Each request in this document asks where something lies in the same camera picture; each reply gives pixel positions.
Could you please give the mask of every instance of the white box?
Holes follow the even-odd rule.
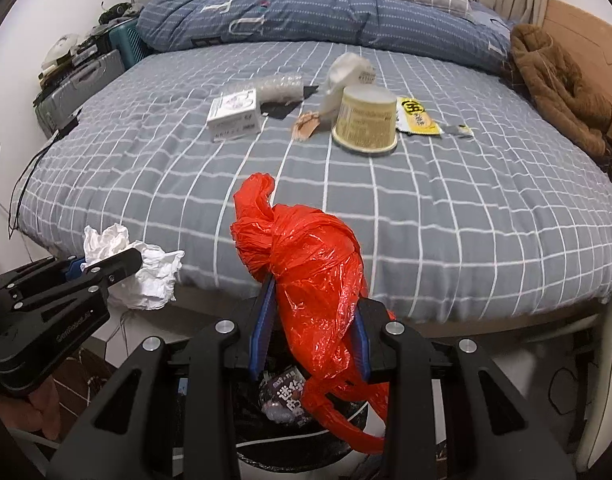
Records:
[[[212,101],[206,124],[213,142],[257,135],[262,131],[262,114],[257,91],[244,90]]]

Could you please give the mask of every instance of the crumpled white paper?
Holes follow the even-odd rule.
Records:
[[[108,303],[140,310],[155,310],[170,300],[174,301],[176,274],[182,266],[184,251],[165,253],[157,245],[145,244],[140,240],[130,242],[128,229],[123,225],[111,225],[104,229],[102,234],[97,233],[91,226],[85,227],[86,263],[81,264],[81,269],[131,247],[142,254],[142,268],[133,276],[108,288]]]

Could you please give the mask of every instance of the bed sheet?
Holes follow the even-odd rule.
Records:
[[[329,134],[293,142],[295,117],[261,134],[211,142],[206,115],[222,85],[299,71],[322,84],[345,52],[376,84],[414,95],[474,137],[399,136],[372,158]],[[86,225],[120,222],[131,239],[183,249],[180,280],[251,295],[229,227],[232,196],[257,172],[273,203],[335,214],[362,248],[370,296],[418,321],[544,312],[612,292],[612,186],[581,150],[497,78],[425,57],[336,43],[237,43],[148,57],[83,107],[80,125],[38,165],[20,227],[81,254]]]

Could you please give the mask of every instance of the white plastic bag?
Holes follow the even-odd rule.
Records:
[[[91,226],[84,229],[84,255],[86,263],[81,264],[82,270],[101,260],[120,253],[131,247],[142,254],[142,268],[133,276],[109,287],[108,303],[137,308],[155,310],[175,299],[173,289],[176,274],[182,266],[184,251],[165,253],[157,245],[145,244],[136,240],[130,242],[128,229],[114,224],[97,233]]]
[[[365,57],[347,52],[334,60],[322,90],[324,98],[320,104],[320,119],[334,123],[342,104],[344,88],[356,84],[372,84],[375,69]]]

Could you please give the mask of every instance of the silver bolt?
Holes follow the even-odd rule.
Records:
[[[399,321],[386,323],[386,332],[393,335],[404,333],[404,326]]]
[[[222,319],[215,325],[215,330],[220,334],[229,334],[235,330],[235,324],[230,319]]]
[[[475,350],[477,350],[477,343],[475,343],[472,339],[462,339],[460,341],[460,350],[462,352],[466,352],[467,354],[472,354]]]
[[[159,348],[160,345],[161,345],[161,339],[159,337],[155,337],[152,335],[144,339],[144,342],[142,343],[142,348],[144,350],[147,350],[148,352],[152,352],[154,350],[157,350],[157,348]]]

